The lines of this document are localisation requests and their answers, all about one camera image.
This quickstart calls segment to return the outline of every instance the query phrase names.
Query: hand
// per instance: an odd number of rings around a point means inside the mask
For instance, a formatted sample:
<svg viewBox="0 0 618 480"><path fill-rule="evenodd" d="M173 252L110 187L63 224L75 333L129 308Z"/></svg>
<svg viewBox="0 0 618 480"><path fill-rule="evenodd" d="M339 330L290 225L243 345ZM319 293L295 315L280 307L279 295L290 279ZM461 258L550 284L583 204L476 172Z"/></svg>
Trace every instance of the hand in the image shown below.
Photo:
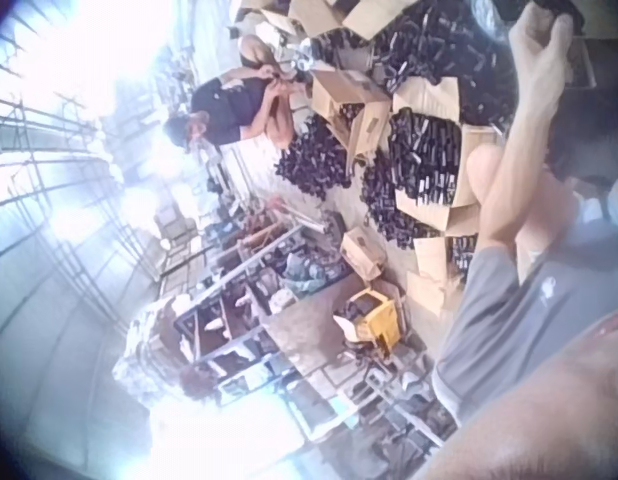
<svg viewBox="0 0 618 480"><path fill-rule="evenodd" d="M553 116L565 88L567 51L573 38L573 20L561 15L554 21L549 10L533 1L509 32L520 105Z"/></svg>
<svg viewBox="0 0 618 480"><path fill-rule="evenodd" d="M265 98L273 100L279 95L282 95L285 91L285 85L280 80L272 80L265 88Z"/></svg>
<svg viewBox="0 0 618 480"><path fill-rule="evenodd" d="M258 69L258 78L268 80L270 78L276 78L280 75L280 72L273 65L263 65Z"/></svg>

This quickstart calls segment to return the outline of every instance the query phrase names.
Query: gray t-shirt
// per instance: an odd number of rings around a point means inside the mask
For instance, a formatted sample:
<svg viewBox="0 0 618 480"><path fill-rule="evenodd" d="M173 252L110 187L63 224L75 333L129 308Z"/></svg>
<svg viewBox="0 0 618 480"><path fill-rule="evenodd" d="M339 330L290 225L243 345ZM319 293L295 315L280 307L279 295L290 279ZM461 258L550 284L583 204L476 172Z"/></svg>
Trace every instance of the gray t-shirt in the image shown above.
<svg viewBox="0 0 618 480"><path fill-rule="evenodd" d="M574 225L520 285L503 248L477 253L433 374L459 424L618 310L618 227Z"/></svg>

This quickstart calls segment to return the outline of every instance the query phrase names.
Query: floor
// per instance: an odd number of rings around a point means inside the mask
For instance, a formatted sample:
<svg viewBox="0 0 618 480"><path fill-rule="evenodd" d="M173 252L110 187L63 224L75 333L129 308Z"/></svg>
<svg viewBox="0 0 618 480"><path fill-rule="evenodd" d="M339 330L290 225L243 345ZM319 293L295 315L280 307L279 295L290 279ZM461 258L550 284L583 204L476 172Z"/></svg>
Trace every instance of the floor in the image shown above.
<svg viewBox="0 0 618 480"><path fill-rule="evenodd" d="M363 225L367 206L360 200L362 188L362 169L349 189L334 188L328 192L323 203L317 198L302 194L294 185L275 174L275 164L280 152L264 137L241 142L225 149L224 165L241 195L247 195L249 189L262 198L280 196L288 205L318 219L320 210L335 210L341 213L348 229ZM418 265L413 250L401 250L393 242L386 242L375 230L368 227L370 236L382 245L387 254L384 278L406 290L407 272L417 272ZM405 297L407 320L436 358L444 336L451 325L452 314L443 318L420 308Z"/></svg>

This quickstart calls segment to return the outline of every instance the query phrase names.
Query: black t-shirt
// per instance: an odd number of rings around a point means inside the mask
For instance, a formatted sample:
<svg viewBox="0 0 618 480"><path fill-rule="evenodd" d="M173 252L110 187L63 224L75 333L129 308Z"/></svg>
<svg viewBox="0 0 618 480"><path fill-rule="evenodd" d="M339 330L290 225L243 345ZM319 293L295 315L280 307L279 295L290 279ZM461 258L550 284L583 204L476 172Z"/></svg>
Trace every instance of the black t-shirt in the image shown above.
<svg viewBox="0 0 618 480"><path fill-rule="evenodd" d="M200 86L191 98L191 112L205 111L209 124L205 138L214 145L240 140L240 127L251 125L260 110L267 81L260 78L243 80L243 85L223 89L214 78Z"/></svg>

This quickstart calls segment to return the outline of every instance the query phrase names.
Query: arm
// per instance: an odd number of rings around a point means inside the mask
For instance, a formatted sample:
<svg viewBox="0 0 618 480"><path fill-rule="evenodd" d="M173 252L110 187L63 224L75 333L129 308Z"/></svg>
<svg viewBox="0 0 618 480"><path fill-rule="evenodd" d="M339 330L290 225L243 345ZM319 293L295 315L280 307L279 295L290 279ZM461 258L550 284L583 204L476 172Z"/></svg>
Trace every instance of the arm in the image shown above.
<svg viewBox="0 0 618 480"><path fill-rule="evenodd" d="M278 96L280 89L281 84L277 80L274 80L267 85L265 94L262 97L262 105L251 122L251 125L240 127L240 140L248 140L264 133L265 127L267 126L267 121L269 120L269 115L271 114L273 101Z"/></svg>
<svg viewBox="0 0 618 480"><path fill-rule="evenodd" d="M548 35L546 47L537 40ZM573 24L531 2L511 30L520 101L504 156L482 206L476 250L511 248L522 228L543 169L549 126L564 90Z"/></svg>
<svg viewBox="0 0 618 480"><path fill-rule="evenodd" d="M269 120L269 114L271 113L271 106L273 105L273 98L265 98L262 100L260 110L251 122L251 125L246 127L240 127L240 140L248 140L250 138L257 137L264 133L267 121Z"/></svg>
<svg viewBox="0 0 618 480"><path fill-rule="evenodd" d="M218 80L225 85L233 80L246 80L247 78L258 77L258 72L259 70L254 70L253 68L238 67L223 73L218 77Z"/></svg>
<svg viewBox="0 0 618 480"><path fill-rule="evenodd" d="M248 78L262 78L266 80L274 78L278 73L279 71L272 65L263 65L258 70L249 67L238 67L223 73L218 77L218 80L220 80L222 85L226 85L234 80L246 80Z"/></svg>

